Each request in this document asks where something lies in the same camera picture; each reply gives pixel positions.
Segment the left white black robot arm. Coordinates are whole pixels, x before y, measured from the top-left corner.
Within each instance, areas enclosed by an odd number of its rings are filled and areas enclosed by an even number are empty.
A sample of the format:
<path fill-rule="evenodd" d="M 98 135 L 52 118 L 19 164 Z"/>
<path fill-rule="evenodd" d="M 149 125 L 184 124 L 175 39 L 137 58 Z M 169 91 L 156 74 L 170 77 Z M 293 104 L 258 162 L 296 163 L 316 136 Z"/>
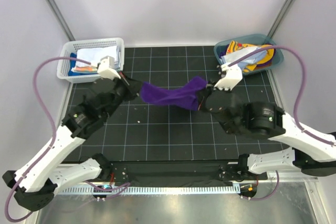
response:
<path fill-rule="evenodd" d="M 125 75 L 93 82 L 81 103 L 65 115 L 48 143 L 24 167 L 4 173 L 3 180 L 13 189 L 16 202 L 27 210 L 38 211 L 68 187 L 92 179 L 108 181 L 112 165 L 100 153 L 71 168 L 62 171 L 56 168 L 100 130 L 122 102 L 138 97 L 142 85 L 142 81 Z"/>

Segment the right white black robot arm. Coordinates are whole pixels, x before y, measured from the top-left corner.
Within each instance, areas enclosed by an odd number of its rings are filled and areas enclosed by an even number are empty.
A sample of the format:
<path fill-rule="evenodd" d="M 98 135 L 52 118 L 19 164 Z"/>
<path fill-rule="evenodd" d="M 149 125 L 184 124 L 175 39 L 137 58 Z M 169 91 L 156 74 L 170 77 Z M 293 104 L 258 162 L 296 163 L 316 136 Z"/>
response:
<path fill-rule="evenodd" d="M 237 176 L 249 180 L 270 171 L 300 171 L 314 177 L 335 174 L 335 137 L 298 123 L 270 102 L 243 103 L 231 91 L 210 85 L 197 91 L 198 109 L 209 112 L 226 134 L 283 143 L 288 148 L 266 154 L 241 154 Z"/>

